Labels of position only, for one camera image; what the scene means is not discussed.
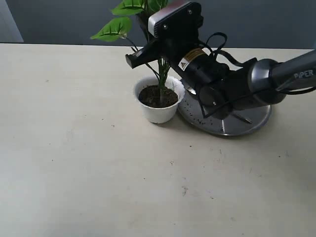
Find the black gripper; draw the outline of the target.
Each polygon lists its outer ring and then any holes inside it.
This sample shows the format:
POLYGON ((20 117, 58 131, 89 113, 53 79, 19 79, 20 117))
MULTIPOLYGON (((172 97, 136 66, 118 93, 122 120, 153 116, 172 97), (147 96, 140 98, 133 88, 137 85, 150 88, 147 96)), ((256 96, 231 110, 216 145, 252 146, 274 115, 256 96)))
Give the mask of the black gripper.
POLYGON ((163 56, 171 68, 190 86, 203 86, 221 80, 229 66, 216 61, 216 53, 198 39, 198 34, 151 40, 133 54, 126 54, 132 68, 156 61, 163 56))

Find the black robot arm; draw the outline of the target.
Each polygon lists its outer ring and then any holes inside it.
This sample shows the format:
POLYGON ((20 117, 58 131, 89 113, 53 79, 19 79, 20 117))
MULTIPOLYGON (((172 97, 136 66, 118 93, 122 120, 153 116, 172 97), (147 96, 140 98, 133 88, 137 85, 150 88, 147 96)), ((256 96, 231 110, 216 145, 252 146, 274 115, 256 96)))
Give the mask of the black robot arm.
POLYGON ((280 103, 286 95, 316 88, 316 53, 310 51, 285 62, 252 58, 240 63, 217 49, 203 51, 197 33, 165 35, 126 55, 132 68, 159 58, 195 92, 202 115, 226 118, 233 111, 280 103))

